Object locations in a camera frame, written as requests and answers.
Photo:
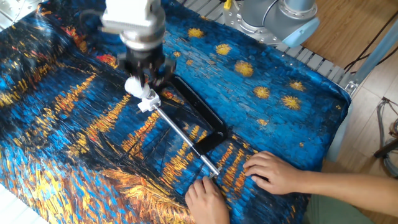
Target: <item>white bar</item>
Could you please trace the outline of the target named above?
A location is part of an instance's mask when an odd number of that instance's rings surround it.
[[[330,72],[328,79],[332,80],[336,76],[339,70],[340,70],[339,66],[334,67],[333,70]]]
[[[0,212],[1,223],[12,224],[28,207],[19,199],[16,198],[6,209]]]
[[[219,6],[217,6],[217,8],[215,10],[213,10],[207,17],[207,19],[209,20],[216,20],[220,17],[220,15],[222,15],[223,13],[223,8],[224,8],[224,4],[220,4]]]
[[[332,67],[333,67],[333,63],[331,63],[328,60],[326,60],[326,61],[324,61],[322,63],[321,67],[319,67],[317,72],[319,72],[324,77],[327,77],[329,75],[330,70],[331,70]]]
[[[11,26],[11,20],[0,12],[0,30],[6,29]]]
[[[305,56],[305,54],[307,54],[309,51],[309,49],[304,49],[298,56],[297,56],[297,60],[301,61],[301,59],[303,59],[303,57]]]
[[[217,20],[216,20],[216,22],[218,22],[219,24],[225,24],[225,21],[224,21],[224,16],[220,16],[220,18],[218,18]]]
[[[33,222],[32,224],[49,224],[47,221],[44,220],[44,218],[39,217],[38,219],[36,219],[35,222]]]
[[[33,211],[33,209],[28,208],[16,220],[14,220],[14,223],[15,224],[33,223],[39,218],[41,217],[35,211]]]
[[[9,192],[5,187],[3,187],[1,190],[0,190],[0,206],[1,206],[1,200],[2,200],[2,197],[3,197],[3,195],[5,195],[7,192]]]
[[[289,49],[289,46],[286,45],[286,44],[284,44],[284,43],[281,43],[281,44],[278,44],[278,46],[276,47],[276,49],[277,49],[277,50],[280,50],[281,52],[284,53],[287,49]]]
[[[191,6],[196,0],[187,0],[184,4],[185,7],[189,7]]]
[[[312,55],[312,51],[308,50],[308,52],[301,58],[301,62],[306,63]]]
[[[350,78],[350,76],[351,76],[351,75],[350,75],[349,73],[344,74],[343,79],[341,79],[341,81],[338,83],[339,86],[341,86],[341,87],[343,87],[343,88],[346,88],[347,84],[349,83],[349,78]]]
[[[15,197],[15,195],[13,195],[10,191],[7,190],[5,193],[3,193],[0,198],[0,213],[5,210],[10,203],[16,200],[18,200],[18,198]]]
[[[310,61],[309,61],[309,63],[307,63],[307,65],[310,68],[316,70],[318,68],[319,64],[321,63],[322,59],[323,59],[323,57],[316,54],[310,59]]]
[[[191,9],[192,11],[194,11],[194,12],[197,12],[197,11],[199,11],[199,9],[201,9],[208,2],[209,2],[209,0],[197,0],[195,3],[193,3],[188,8]]]
[[[220,0],[211,0],[209,3],[206,4],[203,8],[201,8],[198,13],[201,16],[207,16],[212,12],[218,5],[220,5]]]
[[[292,56],[293,58],[295,58],[295,57],[299,54],[299,52],[301,51],[301,49],[303,49],[302,46],[297,46],[297,47],[294,47],[294,48],[292,48],[292,49],[289,49],[286,53],[287,53],[288,55]]]
[[[332,79],[333,82],[337,83],[340,79],[340,77],[344,74],[344,69],[339,67],[339,70],[337,71],[335,77]]]

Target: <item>finger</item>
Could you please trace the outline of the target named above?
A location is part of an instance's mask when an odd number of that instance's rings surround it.
[[[214,189],[216,190],[216,192],[217,192],[219,195],[221,195],[220,188],[218,188],[218,186],[217,186],[212,180],[210,180],[210,182],[211,182],[211,184],[213,185],[213,187],[214,187]]]
[[[191,186],[189,186],[188,193],[192,200],[195,200],[196,198],[198,198],[197,191],[193,187],[193,184]]]
[[[200,197],[201,195],[204,195],[206,193],[202,180],[196,180],[195,183],[193,183],[193,187],[195,188],[195,191],[197,192],[198,197]]]
[[[253,181],[255,181],[255,183],[257,184],[257,186],[259,186],[260,188],[262,188],[262,189],[264,189],[264,190],[266,190],[266,191],[270,191],[271,190],[271,188],[272,188],[272,184],[270,183],[270,182],[268,182],[268,181],[266,181],[266,180],[263,180],[262,178],[260,178],[260,177],[256,177],[256,176],[253,176],[253,177],[251,177],[251,179],[253,180]]]
[[[269,152],[269,151],[262,151],[262,153],[267,154],[268,156],[271,156],[271,157],[276,157],[272,152]]]
[[[260,165],[260,166],[264,166],[267,167],[269,164],[270,159],[265,159],[263,157],[252,157],[250,158],[250,160],[248,160],[247,162],[245,162],[243,164],[243,168],[247,168],[247,167],[251,167],[251,166],[255,166],[255,165]]]
[[[192,199],[191,196],[189,196],[189,192],[185,194],[185,202],[187,203],[188,206],[192,205]]]
[[[248,171],[245,173],[246,176],[250,175],[260,175],[261,177],[266,177],[269,178],[271,168],[269,167],[263,167],[263,166],[252,166],[248,169]]]
[[[203,186],[205,187],[206,193],[216,192],[214,184],[211,183],[211,180],[207,176],[203,178]]]

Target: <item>person's right hand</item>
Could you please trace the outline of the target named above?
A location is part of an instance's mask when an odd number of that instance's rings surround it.
[[[298,170],[276,157],[270,152],[259,152],[250,158],[244,168],[248,168],[246,176],[252,176],[252,180],[262,189],[272,194],[288,194],[300,192],[305,184],[302,180],[304,171]]]
[[[196,224],[229,224],[229,213],[219,188],[208,178],[196,180],[185,195]]]

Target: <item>person's arm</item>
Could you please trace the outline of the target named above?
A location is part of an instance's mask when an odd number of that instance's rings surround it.
[[[356,207],[398,217],[398,180],[362,174],[326,174],[301,171],[270,152],[252,156],[246,175],[272,194],[300,192],[324,195]]]

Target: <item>blue fabric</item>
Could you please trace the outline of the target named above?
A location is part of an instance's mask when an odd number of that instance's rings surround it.
[[[209,153],[231,223],[300,223],[308,196],[271,195],[242,165],[270,151],[320,170],[349,95],[272,47],[163,6],[165,54],[231,130]],[[91,8],[104,2],[50,1],[0,33],[0,181],[51,223],[192,223],[183,196],[210,171],[159,115],[137,112],[112,67],[123,43],[97,31],[98,18],[79,25]],[[192,139],[210,131],[173,89],[162,99]]]

